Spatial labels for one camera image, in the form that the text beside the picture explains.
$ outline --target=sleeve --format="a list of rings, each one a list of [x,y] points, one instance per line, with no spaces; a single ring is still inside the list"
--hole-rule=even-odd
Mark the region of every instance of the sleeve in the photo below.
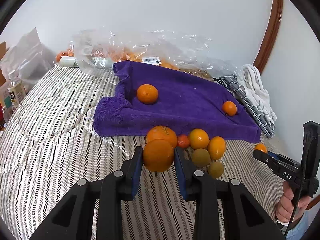
[[[305,211],[295,228],[289,230],[287,240],[299,240],[308,229],[308,211]]]

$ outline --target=bed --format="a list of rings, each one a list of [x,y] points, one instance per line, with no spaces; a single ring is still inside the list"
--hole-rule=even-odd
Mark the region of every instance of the bed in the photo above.
[[[94,131],[95,107],[102,97],[114,95],[117,82],[112,73],[102,80],[55,65],[10,119],[0,138],[0,214],[16,239],[29,239],[78,179],[104,178],[120,169],[136,146],[145,145],[144,136],[103,138]],[[263,133],[261,141],[280,153]],[[254,146],[227,141],[220,179],[238,178],[275,220],[283,181],[252,158]],[[122,202],[124,239],[192,239],[195,202],[185,202],[179,194],[174,167],[156,178],[143,167],[140,181],[135,200]],[[224,239],[221,203],[219,209]]]

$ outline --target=purple towel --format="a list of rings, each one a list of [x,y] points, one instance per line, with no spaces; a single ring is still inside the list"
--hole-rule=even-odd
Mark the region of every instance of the purple towel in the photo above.
[[[260,141],[260,128],[221,85],[140,62],[119,62],[113,65],[113,70],[120,78],[115,97],[102,98],[94,113],[94,129],[100,136],[146,135],[152,127],[164,125],[177,135],[201,128],[210,138]],[[159,97],[153,105],[145,105],[136,98],[142,84],[158,89]],[[222,112],[225,101],[236,104],[238,110],[233,117]]]

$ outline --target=black cable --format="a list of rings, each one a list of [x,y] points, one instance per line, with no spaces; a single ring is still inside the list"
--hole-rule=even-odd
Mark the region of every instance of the black cable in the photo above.
[[[285,231],[285,233],[284,233],[284,237],[287,237],[287,234],[288,234],[288,232],[289,232],[290,225],[291,225],[292,220],[293,220],[293,218],[294,218],[294,214],[295,214],[295,212],[296,212],[296,210],[297,210],[297,207],[298,207],[298,203],[299,203],[300,196],[301,196],[301,192],[302,192],[302,188],[303,188],[304,177],[305,177],[305,175],[306,175],[307,157],[308,157],[308,153],[309,153],[309,149],[310,149],[311,143],[312,143],[312,141],[313,141],[314,139],[316,139],[316,137],[313,137],[313,138],[310,140],[309,145],[308,145],[308,148],[307,148],[307,153],[306,153],[305,160],[304,160],[303,166],[302,166],[302,181],[301,181],[300,188],[299,188],[299,194],[298,194],[298,198],[297,198],[298,200],[297,200],[297,202],[296,202],[295,205],[294,205],[293,212],[292,212],[292,214],[291,214],[291,217],[290,217],[290,220],[289,220],[287,229],[286,229],[286,231]]]

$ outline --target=white wall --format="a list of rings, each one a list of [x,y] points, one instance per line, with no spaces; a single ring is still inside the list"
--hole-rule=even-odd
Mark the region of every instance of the white wall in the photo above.
[[[214,40],[212,56],[252,63],[268,24],[272,0],[27,0],[0,41],[12,46],[36,27],[55,53],[82,29],[172,30]]]
[[[319,77],[320,43],[297,8],[284,0],[279,33],[262,82],[277,115],[276,134],[297,161],[303,149],[302,125],[310,120],[320,123]]]

